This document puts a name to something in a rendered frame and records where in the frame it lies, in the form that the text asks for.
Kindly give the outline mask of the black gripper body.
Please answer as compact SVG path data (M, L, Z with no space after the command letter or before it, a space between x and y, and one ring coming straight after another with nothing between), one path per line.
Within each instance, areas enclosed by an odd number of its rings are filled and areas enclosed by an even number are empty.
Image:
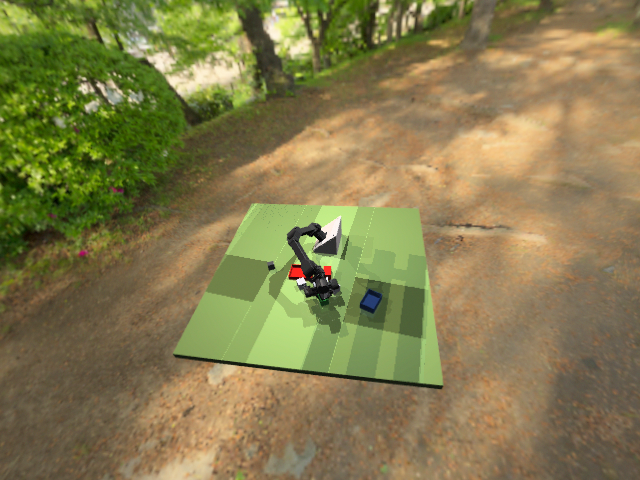
M330 288L333 289L333 290L339 289L339 284L338 284L338 282L337 282L337 280L335 278L329 280L328 286L329 286L329 289ZM313 295L316 294L317 285L315 283L315 288L311 288L310 286L306 286L306 287L303 288L303 290L304 290L306 298L312 297Z

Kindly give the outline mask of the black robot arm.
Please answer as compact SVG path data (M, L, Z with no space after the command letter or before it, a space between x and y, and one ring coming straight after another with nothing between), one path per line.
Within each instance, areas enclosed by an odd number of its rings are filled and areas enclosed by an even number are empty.
M316 283L316 293L319 294L322 301L328 299L333 294L333 290L328 286L327 279L325 278L325 271L321 268L321 265L315 264L310 260L299 243L299 238L304 235L309 237L315 236L319 243L326 238L327 232L321 230L321 226L318 223L311 223L307 227L299 228L295 226L288 234L287 241L289 246L292 247L294 253L301 263L301 270L304 276L311 282ZM310 277L314 277L311 279Z

